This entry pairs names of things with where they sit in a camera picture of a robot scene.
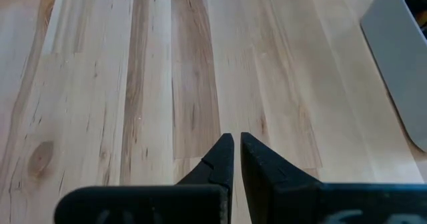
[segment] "wood grain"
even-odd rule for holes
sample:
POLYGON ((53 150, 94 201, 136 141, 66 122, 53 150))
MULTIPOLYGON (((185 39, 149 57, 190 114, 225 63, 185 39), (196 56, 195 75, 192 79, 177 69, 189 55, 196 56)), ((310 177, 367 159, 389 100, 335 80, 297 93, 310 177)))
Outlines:
POLYGON ((241 0, 208 0, 222 133, 234 137, 233 223, 250 223, 240 165, 240 132, 268 144, 254 50, 241 0))
POLYGON ((221 133, 232 223, 251 223, 242 131, 321 181, 424 182, 359 27, 372 1, 0 0, 0 223, 174 184, 221 133))
POLYGON ((357 11, 360 5, 349 0, 314 3, 375 180, 422 181, 361 32, 357 11))
POLYGON ((172 3, 174 157, 201 157, 220 137, 209 18, 203 0, 172 3))
MULTIPOLYGON (((9 139, 14 148, 6 152, 7 165, 1 166, 5 187, 0 216, 6 223, 50 223, 56 203, 69 191, 119 184, 130 3, 91 0, 85 8, 97 14, 84 25, 91 35, 83 38, 81 52, 34 57, 34 78, 24 77, 28 90, 21 86, 27 104, 20 107, 22 119, 16 120, 15 137, 9 139)), ((47 26, 49 18, 42 17, 47 26)), ((51 19, 46 39, 62 46, 68 39, 56 36, 53 25, 60 29, 65 24, 51 19)), ((42 38, 37 41, 43 44, 42 38)))
POLYGON ((121 184, 173 183, 171 0, 134 0, 121 184))

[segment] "black plastic jaw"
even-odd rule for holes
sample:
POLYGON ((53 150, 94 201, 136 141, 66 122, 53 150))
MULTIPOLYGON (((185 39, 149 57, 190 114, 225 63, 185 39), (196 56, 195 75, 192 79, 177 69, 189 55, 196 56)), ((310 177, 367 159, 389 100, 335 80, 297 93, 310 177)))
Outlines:
POLYGON ((241 145, 254 224, 427 223, 425 185, 322 183, 249 133, 241 145))
POLYGON ((59 202, 55 223, 230 223, 233 161, 233 137, 224 134, 177 185, 78 189, 59 202))

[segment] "light wood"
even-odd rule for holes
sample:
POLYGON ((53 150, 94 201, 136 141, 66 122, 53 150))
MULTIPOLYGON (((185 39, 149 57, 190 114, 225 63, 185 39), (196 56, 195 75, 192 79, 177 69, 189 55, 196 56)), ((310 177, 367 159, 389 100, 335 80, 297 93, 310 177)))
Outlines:
POLYGON ((52 223, 82 186, 174 184, 221 133, 232 223, 242 131, 321 181, 424 182, 359 26, 372 1, 0 0, 0 223, 52 223))

